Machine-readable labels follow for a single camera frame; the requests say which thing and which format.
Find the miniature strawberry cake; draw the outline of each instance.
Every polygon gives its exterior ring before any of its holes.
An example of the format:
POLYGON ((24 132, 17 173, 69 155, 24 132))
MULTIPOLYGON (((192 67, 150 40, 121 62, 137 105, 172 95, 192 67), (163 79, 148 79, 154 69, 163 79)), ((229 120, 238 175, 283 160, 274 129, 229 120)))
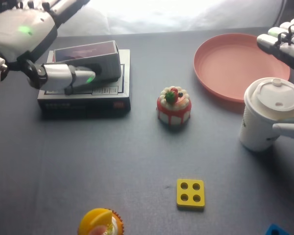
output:
POLYGON ((168 125, 182 125, 191 115, 192 103, 186 90, 166 87, 157 100, 158 118, 168 125))

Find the green light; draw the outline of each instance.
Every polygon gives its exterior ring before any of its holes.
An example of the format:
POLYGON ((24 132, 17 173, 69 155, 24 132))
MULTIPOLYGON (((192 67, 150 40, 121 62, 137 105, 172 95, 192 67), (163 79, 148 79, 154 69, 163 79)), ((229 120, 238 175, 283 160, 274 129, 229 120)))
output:
POLYGON ((87 79, 86 83, 90 83, 91 81, 93 81, 94 78, 95 78, 94 76, 89 77, 89 78, 87 79))
POLYGON ((30 27, 27 27, 27 26, 20 26, 19 31, 22 33, 30 33, 31 32, 30 27))

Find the gray tablecloth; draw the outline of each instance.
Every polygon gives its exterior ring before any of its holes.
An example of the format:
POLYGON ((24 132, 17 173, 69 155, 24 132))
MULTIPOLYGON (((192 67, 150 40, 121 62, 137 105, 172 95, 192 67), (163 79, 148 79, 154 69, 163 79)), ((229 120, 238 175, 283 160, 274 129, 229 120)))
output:
POLYGON ((131 50, 132 110, 122 118, 45 120, 38 92, 11 72, 0 86, 0 235, 74 235, 98 207, 116 210, 127 235, 263 235, 271 223, 294 235, 294 140, 248 152, 238 141, 243 107, 211 96, 193 70, 205 40, 265 31, 58 38, 51 49, 115 39, 131 50), (171 85, 193 103, 180 132, 156 117, 171 85), (205 182, 203 212, 177 209, 178 178, 205 182))

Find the pink plate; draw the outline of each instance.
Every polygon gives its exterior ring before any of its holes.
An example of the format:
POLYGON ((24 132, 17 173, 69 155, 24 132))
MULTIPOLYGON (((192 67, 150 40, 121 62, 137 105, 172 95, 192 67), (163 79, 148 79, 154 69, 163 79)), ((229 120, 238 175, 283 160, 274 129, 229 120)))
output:
POLYGON ((194 69, 199 81, 211 93, 244 102, 244 92, 263 77, 289 80, 290 67, 257 47, 256 37, 223 34, 204 42, 196 51, 194 69))

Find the blue object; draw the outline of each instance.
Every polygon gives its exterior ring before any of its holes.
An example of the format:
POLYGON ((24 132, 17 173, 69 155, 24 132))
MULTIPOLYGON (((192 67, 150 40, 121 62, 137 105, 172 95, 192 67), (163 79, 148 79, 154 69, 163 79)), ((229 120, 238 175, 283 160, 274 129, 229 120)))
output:
POLYGON ((279 228, 277 225, 271 224, 269 229, 266 232, 266 235, 290 235, 290 234, 284 231, 283 229, 279 228))

